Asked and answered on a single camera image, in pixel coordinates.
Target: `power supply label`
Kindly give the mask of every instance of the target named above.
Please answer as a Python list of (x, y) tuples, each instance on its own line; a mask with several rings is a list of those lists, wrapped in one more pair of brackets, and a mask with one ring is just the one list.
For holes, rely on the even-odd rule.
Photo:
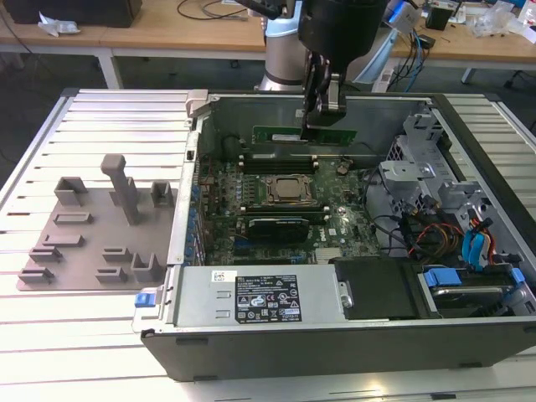
[(234, 319), (240, 324), (302, 319), (296, 275), (236, 276), (235, 290)]

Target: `slotted metal surface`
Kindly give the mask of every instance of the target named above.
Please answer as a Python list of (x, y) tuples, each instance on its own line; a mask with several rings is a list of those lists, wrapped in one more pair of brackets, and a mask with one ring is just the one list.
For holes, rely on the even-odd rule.
[[(132, 332), (130, 292), (18, 292), (17, 273), (39, 237), (44, 216), (54, 207), (60, 174), (81, 174), (88, 187), (111, 188), (99, 166), (113, 145), (126, 151), (138, 187), (161, 178), (178, 187), (185, 99), (183, 91), (108, 90), (63, 99), (39, 133), (43, 140), (28, 152), (28, 163), (21, 162), (0, 194), (8, 195), (5, 202), (0, 197), (1, 400), (430, 400), (430, 393), (441, 392), (464, 400), (535, 400), (536, 348), (485, 369), (178, 384)], [(66, 126), (67, 111), (88, 112), (90, 121)], [(96, 117), (107, 111), (136, 111), (147, 118), (171, 111), (177, 112), (177, 120), (107, 121), (113, 129), (95, 130), (102, 123)]]
[[(536, 219), (536, 143), (532, 135), (505, 118), (505, 109), (484, 95), (448, 95), (447, 98)], [(452, 150), (451, 154), (464, 176), (474, 179), (475, 173), (459, 151)]]

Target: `blue drive bracket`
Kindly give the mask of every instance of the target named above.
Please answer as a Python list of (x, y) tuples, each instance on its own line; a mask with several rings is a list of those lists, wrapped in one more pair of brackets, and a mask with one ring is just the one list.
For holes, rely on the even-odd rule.
[(512, 275), (513, 280), (516, 282), (516, 285), (525, 282), (525, 275), (523, 275), (519, 268), (512, 268), (510, 274)]
[(428, 287), (461, 285), (455, 268), (431, 268), (425, 272), (425, 280)]
[(136, 300), (134, 301), (134, 306), (136, 308), (145, 308), (145, 307), (155, 307), (157, 305), (157, 294), (156, 293), (138, 293), (136, 295)]

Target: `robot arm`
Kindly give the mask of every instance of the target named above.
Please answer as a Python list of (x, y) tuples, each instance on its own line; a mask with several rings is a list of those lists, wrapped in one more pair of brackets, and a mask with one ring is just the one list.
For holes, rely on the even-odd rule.
[[(291, 18), (296, 0), (237, 0), (269, 19)], [(379, 25), (409, 32), (419, 17), (413, 2), (400, 0), (304, 0), (298, 38), (309, 50), (304, 85), (303, 135), (344, 118), (340, 91), (349, 64), (368, 53)]]

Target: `metal bracket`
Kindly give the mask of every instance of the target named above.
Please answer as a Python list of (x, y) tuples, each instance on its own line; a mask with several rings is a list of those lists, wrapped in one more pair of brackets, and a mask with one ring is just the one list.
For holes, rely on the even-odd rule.
[(197, 117), (209, 107), (209, 90), (190, 90), (186, 95), (186, 113), (188, 117)]

